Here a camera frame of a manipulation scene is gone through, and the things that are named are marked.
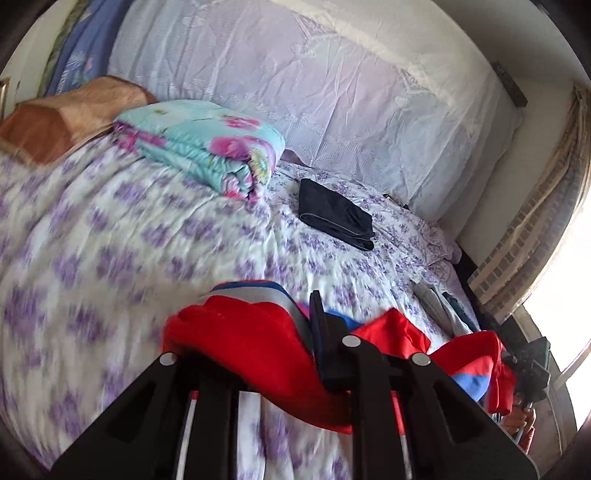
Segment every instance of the ceiling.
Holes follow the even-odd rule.
[[[433,0],[490,60],[514,78],[591,87],[581,62],[548,15],[530,0]]]

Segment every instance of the brown cushion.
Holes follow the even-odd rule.
[[[78,90],[20,103],[0,124],[0,148],[27,164],[47,165],[108,132],[121,112],[156,102],[138,85],[101,77]]]

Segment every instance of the window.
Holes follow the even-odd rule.
[[[575,219],[560,252],[524,307],[566,380],[577,427],[591,411],[591,204]]]

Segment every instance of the dark green garment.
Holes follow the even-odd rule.
[[[89,0],[78,0],[74,5],[74,8],[72,8],[70,15],[66,18],[60,34],[57,36],[56,41],[53,44],[53,49],[51,50],[51,54],[45,65],[45,70],[43,70],[43,76],[41,77],[37,96],[41,97],[45,95],[47,86],[49,85],[49,82],[53,77],[53,72],[56,69],[57,59],[60,57],[61,49],[64,47],[64,43],[66,42],[68,35],[70,35],[72,28],[74,28],[74,25],[76,25],[88,7],[88,2]]]

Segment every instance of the beige curtain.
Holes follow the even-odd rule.
[[[540,181],[469,285],[503,322],[528,297],[589,190],[591,93],[575,86],[564,135]]]

